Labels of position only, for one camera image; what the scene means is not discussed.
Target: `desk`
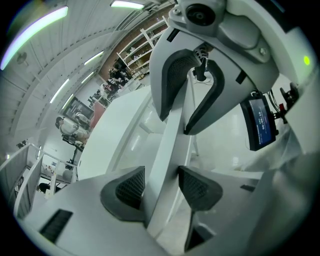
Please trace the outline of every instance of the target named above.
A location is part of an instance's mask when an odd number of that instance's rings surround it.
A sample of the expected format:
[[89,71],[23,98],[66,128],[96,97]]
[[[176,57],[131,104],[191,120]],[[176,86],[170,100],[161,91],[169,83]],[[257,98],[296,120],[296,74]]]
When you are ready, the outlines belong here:
[[97,100],[105,109],[107,108],[104,104],[101,103],[101,99],[105,99],[109,104],[111,101],[108,99],[108,94],[106,92],[103,92],[103,94],[100,96],[100,98]]
[[116,98],[93,129],[78,164],[79,180],[114,171],[151,100],[150,87]]
[[135,91],[139,86],[141,85],[141,83],[137,80],[131,79],[130,81],[128,81],[123,88],[119,89],[117,92],[117,95],[123,96],[125,94],[128,94],[130,92]]

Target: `fluorescent light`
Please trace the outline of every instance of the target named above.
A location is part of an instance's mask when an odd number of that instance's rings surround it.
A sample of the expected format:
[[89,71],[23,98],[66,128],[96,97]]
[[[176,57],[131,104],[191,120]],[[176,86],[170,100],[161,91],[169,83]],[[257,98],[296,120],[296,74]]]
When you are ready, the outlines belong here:
[[55,98],[57,97],[58,93],[60,93],[60,91],[62,90],[62,88],[66,85],[66,83],[69,82],[69,78],[67,80],[65,80],[65,82],[61,85],[61,87],[59,88],[59,90],[56,91],[55,95],[53,95],[52,99],[50,100],[50,103],[54,102]]
[[92,71],[85,79],[83,79],[81,84],[83,84],[85,81],[87,81],[93,74],[94,74],[94,71]]
[[74,95],[71,94],[71,96],[68,98],[68,100],[64,103],[62,109],[64,109],[64,108],[66,107],[66,105],[68,105],[69,101],[71,101],[71,99],[72,99],[73,96],[74,96]]
[[134,151],[139,139],[140,139],[140,135],[138,135],[138,137],[136,137],[135,142],[134,142],[134,144],[133,144],[133,146],[131,148],[131,151]]
[[98,54],[94,55],[91,59],[87,60],[84,65],[87,65],[90,61],[93,61],[95,58],[99,57],[101,54],[103,54],[104,51],[99,52]]
[[125,8],[142,9],[145,6],[143,4],[135,3],[135,2],[114,1],[111,4],[111,7],[125,7]]
[[39,151],[38,151],[38,156],[37,156],[37,158],[36,158],[37,160],[38,160],[38,158],[40,157],[40,152],[41,152],[41,151],[39,150]]
[[64,6],[58,10],[55,10],[48,15],[37,20],[35,23],[26,28],[18,37],[16,37],[8,49],[6,50],[3,59],[1,61],[0,69],[4,70],[9,61],[13,58],[16,52],[37,32],[48,26],[49,24],[65,17],[68,13],[68,7]]

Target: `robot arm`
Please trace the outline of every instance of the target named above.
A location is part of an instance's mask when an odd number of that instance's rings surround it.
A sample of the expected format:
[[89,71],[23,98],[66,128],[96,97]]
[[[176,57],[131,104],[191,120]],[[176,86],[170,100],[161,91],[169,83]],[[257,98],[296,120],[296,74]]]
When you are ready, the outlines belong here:
[[[203,58],[208,58],[207,69],[214,81],[186,125],[186,135],[203,131],[252,91],[269,92],[280,72],[293,82],[302,82],[311,73],[316,58],[304,35],[298,28],[281,31],[255,1],[197,2],[178,1],[169,12],[170,27],[151,54],[151,92],[161,120],[167,118],[187,72]],[[241,6],[242,12],[233,5]],[[294,53],[299,62],[291,57],[296,46],[302,49]],[[304,64],[305,54],[314,62]]]

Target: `person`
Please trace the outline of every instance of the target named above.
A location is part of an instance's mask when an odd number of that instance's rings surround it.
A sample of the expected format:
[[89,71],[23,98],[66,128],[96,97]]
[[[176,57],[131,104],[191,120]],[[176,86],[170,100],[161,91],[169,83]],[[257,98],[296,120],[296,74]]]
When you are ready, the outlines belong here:
[[77,120],[81,120],[82,122],[86,123],[86,124],[90,124],[90,120],[81,112],[78,112],[75,114],[75,118]]
[[[37,187],[37,190],[41,191],[42,193],[46,193],[46,190],[50,190],[50,185],[47,183],[40,183]],[[55,186],[55,192],[57,193],[59,190],[61,190],[61,188]]]
[[119,66],[118,64],[114,65],[118,70],[121,71],[121,73],[125,76],[126,80],[131,80],[132,76],[128,73],[128,71],[126,70],[126,68],[122,68],[121,66]]
[[125,76],[119,70],[118,64],[115,64],[114,68],[109,70],[109,75],[113,81],[119,82],[121,86],[124,86],[126,84]]
[[77,141],[87,144],[89,134],[86,134],[82,131],[78,131],[79,126],[77,124],[71,124],[64,122],[64,118],[57,117],[55,120],[55,127],[57,127],[63,135],[74,136]]
[[110,88],[110,90],[109,90],[110,92],[116,93],[120,89],[120,86],[118,86],[117,83],[112,79],[108,79],[106,81],[106,83],[108,84],[108,87]]

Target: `display screen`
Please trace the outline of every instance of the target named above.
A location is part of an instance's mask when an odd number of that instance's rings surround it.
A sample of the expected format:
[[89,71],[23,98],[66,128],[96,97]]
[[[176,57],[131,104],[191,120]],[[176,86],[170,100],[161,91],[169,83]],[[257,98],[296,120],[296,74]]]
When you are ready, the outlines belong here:
[[265,144],[272,139],[270,124],[265,104],[261,98],[249,100],[255,120],[256,130],[259,138],[259,145]]

